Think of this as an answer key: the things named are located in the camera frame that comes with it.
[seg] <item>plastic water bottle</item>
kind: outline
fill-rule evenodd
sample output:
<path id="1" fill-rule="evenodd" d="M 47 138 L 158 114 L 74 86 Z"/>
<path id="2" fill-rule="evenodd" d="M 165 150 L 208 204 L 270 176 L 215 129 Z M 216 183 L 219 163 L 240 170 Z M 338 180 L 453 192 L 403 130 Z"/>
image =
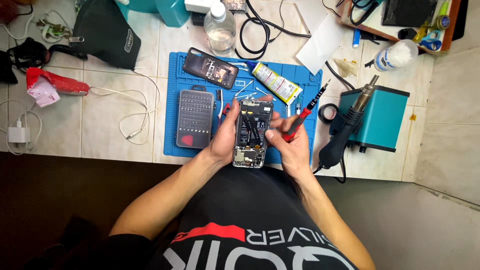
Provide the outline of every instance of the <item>plastic water bottle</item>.
<path id="1" fill-rule="evenodd" d="M 237 23 L 233 14 L 221 2 L 215 2 L 204 20 L 205 32 L 212 52 L 217 56 L 228 56 L 235 51 Z"/>
<path id="2" fill-rule="evenodd" d="M 417 44 L 410 39 L 403 39 L 377 53 L 373 65 L 378 71 L 389 71 L 411 64 L 418 55 Z"/>

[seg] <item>wall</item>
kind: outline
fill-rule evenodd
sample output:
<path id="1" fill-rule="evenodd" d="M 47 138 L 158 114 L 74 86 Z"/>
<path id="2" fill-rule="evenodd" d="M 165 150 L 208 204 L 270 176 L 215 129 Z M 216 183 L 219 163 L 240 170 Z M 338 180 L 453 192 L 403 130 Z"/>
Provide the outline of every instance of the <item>wall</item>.
<path id="1" fill-rule="evenodd" d="M 480 269 L 479 206 L 415 183 L 325 177 L 320 184 L 378 270 Z"/>
<path id="2" fill-rule="evenodd" d="M 468 3 L 463 38 L 433 65 L 415 182 L 480 204 L 480 1 Z"/>

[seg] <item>hand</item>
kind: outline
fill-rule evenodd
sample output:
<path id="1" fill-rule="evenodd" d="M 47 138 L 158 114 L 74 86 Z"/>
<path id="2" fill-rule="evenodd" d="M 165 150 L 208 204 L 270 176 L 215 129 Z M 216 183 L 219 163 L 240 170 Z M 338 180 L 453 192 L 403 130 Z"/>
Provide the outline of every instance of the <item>hand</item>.
<path id="1" fill-rule="evenodd" d="M 307 131 L 302 124 L 290 143 L 282 138 L 297 117 L 294 115 L 284 119 L 278 129 L 266 131 L 265 137 L 280 152 L 283 170 L 296 181 L 301 181 L 312 173 Z"/>
<path id="2" fill-rule="evenodd" d="M 258 100 L 262 101 L 272 101 L 273 96 L 263 96 Z M 232 100 L 232 107 L 227 113 L 225 120 L 220 125 L 218 130 L 215 133 L 210 145 L 205 148 L 205 151 L 208 151 L 209 155 L 216 161 L 219 162 L 223 167 L 232 162 L 233 156 L 233 147 L 235 146 L 235 136 L 237 133 L 236 121 L 240 112 L 240 104 L 234 98 Z M 272 120 L 270 122 L 270 127 L 278 127 L 282 123 L 279 119 L 280 114 L 276 111 L 272 113 Z"/>

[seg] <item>black bag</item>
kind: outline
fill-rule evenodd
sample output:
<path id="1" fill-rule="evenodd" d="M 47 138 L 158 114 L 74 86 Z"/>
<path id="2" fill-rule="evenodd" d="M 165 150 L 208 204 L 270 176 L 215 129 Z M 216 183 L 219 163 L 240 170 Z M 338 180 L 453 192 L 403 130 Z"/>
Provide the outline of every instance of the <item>black bag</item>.
<path id="1" fill-rule="evenodd" d="M 135 67 L 142 43 L 114 0 L 86 2 L 78 12 L 71 39 L 70 47 L 124 69 Z"/>

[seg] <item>adhesive glue tube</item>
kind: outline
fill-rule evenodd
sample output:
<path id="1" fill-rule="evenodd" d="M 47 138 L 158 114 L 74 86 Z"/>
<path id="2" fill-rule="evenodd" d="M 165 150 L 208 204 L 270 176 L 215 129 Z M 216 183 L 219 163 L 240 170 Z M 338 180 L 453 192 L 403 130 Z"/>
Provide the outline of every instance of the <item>adhesive glue tube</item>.
<path id="1" fill-rule="evenodd" d="M 258 62 L 247 61 L 247 65 L 252 70 L 253 76 L 260 80 L 270 91 L 277 95 L 287 105 L 297 98 L 297 96 L 303 91 L 298 85 L 279 76 L 266 65 Z"/>
<path id="2" fill-rule="evenodd" d="M 378 71 L 389 71 L 411 64 L 418 55 L 417 44 L 410 39 L 403 39 L 377 53 L 373 65 Z"/>

